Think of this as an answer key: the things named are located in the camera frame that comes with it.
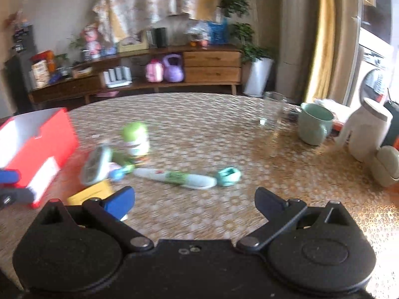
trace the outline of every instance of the patterned tablecloth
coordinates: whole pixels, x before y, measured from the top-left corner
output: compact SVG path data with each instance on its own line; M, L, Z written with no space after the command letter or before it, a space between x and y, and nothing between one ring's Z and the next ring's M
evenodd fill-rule
M44 200L57 197L64 201L80 191L78 174L87 152L102 138L123 149L121 128L140 120L148 125L151 167L213 175L234 166L243 177L232 187L193 191L129 175L114 185L115 190L131 185L136 191L128 225L154 241L231 238L235 242L266 222L253 203L259 186L284 199L301 198L311 206L339 200L377 253L367 290L377 298L397 298L399 209L390 196L346 150L334 150L332 140L319 147L308 146L288 122L270 135L257 125L261 105L262 100L244 96L159 93L73 110L70 117L81 145ZM13 280L17 280L11 263L13 250L37 212L19 206L0 211L0 268Z

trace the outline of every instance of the white planter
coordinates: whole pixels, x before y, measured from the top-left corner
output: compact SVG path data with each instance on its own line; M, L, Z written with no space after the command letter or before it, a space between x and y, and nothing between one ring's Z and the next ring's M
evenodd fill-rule
M248 81L244 87L244 94L262 97L272 65L273 60L268 58L262 58L252 63Z

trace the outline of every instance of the red box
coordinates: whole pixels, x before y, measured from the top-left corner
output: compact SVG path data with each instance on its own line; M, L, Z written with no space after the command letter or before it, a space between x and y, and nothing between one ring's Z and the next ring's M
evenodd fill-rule
M30 187L37 208L61 167L79 145L67 110L46 109L11 117L0 127L0 168L18 170L15 187Z

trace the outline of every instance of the green mug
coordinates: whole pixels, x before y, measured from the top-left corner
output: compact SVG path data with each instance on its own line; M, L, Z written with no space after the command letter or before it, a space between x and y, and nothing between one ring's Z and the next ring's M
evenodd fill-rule
M332 129L334 115L330 110L314 103L302 103L298 117L298 133L304 142L318 146Z

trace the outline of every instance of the glass cup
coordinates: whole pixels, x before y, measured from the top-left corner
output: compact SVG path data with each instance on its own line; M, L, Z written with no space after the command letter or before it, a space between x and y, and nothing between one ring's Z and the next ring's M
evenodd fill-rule
M287 99L277 92L265 92L263 95L263 110L259 119L261 126L277 128L283 116L284 105Z

